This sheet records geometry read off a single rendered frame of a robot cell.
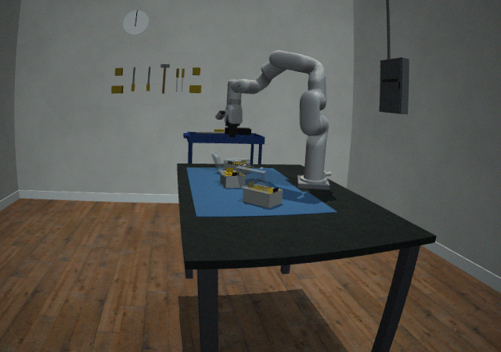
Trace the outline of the blue bench mat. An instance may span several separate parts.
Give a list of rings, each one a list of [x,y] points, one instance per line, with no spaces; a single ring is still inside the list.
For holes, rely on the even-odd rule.
[[[269,217],[337,213],[309,192],[302,192],[273,168],[266,171],[271,188],[283,190],[282,203],[261,207],[243,202],[243,189],[226,188],[220,182],[216,167],[187,167],[196,217]]]

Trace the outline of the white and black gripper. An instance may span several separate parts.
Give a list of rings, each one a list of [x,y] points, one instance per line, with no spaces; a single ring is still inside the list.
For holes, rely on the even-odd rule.
[[[236,137],[236,129],[243,121],[241,105],[227,104],[225,108],[225,126],[229,128],[229,137]]]

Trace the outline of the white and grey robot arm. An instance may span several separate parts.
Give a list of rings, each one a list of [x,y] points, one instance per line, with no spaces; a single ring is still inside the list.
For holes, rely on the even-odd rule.
[[[324,171],[328,120],[319,111],[326,107],[326,73],[316,59],[302,54],[276,50],[269,61],[261,67],[263,74],[255,80],[230,80],[228,82],[227,104],[241,105],[241,93],[256,94],[266,88],[272,79],[285,70],[306,73],[308,91],[300,99],[300,126],[306,134],[305,172],[301,180],[307,183],[324,183],[331,172]],[[266,79],[267,78],[267,79]],[[238,93],[239,92],[239,93]]]

